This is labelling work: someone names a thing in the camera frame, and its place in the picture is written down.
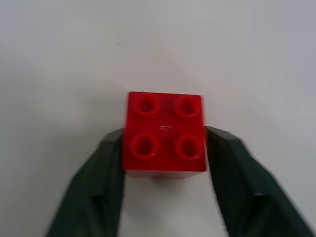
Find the white table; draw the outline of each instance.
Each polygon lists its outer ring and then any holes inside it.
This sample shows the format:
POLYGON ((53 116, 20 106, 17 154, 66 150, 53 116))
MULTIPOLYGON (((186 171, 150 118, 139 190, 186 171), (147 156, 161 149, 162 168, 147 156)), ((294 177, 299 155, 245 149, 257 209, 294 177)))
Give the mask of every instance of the white table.
MULTIPOLYGON (((314 0, 2 0, 0 236, 41 237, 131 90, 204 96, 316 226, 314 0)), ((207 173, 127 179, 121 237, 223 237, 207 173)))

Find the lego stud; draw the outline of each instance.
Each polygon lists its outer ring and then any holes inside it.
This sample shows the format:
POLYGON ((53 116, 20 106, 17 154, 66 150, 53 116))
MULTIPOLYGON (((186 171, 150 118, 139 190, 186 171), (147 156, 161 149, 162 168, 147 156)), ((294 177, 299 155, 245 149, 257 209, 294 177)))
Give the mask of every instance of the lego stud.
POLYGON ((157 139, 149 133, 140 133, 130 143, 132 154, 139 159, 152 159, 158 151, 157 139))
POLYGON ((198 115, 200 111, 200 104, 193 96, 184 95, 176 100, 175 113, 182 118, 193 118, 198 115))
POLYGON ((198 138, 192 135, 183 135, 176 140, 176 155, 187 161, 195 161, 199 158, 202 151, 202 145, 198 138))
POLYGON ((152 94, 143 93, 134 102, 135 112, 145 118, 152 118, 159 110, 159 101, 152 94))

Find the red lego brick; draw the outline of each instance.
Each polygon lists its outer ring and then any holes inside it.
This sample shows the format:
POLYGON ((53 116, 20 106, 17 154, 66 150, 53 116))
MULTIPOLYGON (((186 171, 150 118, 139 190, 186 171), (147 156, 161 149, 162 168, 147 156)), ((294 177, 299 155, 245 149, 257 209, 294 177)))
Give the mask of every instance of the red lego brick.
POLYGON ((182 178, 206 170, 199 95, 130 92, 122 166, 134 177, 182 178))

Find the red plastic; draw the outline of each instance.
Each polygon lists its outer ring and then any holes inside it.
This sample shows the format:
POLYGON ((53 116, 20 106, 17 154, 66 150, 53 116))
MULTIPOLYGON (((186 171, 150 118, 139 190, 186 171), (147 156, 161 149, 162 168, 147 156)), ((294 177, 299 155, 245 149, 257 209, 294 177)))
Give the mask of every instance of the red plastic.
POLYGON ((134 177, 183 178, 206 170, 199 95, 130 92, 122 165, 134 177))

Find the white background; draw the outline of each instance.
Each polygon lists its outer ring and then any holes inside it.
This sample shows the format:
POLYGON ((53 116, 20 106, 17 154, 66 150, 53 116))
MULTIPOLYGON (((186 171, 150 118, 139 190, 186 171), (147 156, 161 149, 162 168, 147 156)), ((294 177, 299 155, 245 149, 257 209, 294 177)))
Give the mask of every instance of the white background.
MULTIPOLYGON (((0 236, 41 237, 131 90, 204 96, 316 226, 316 1, 1 0, 0 236)), ((226 236, 207 173, 127 180, 121 237, 226 236)))

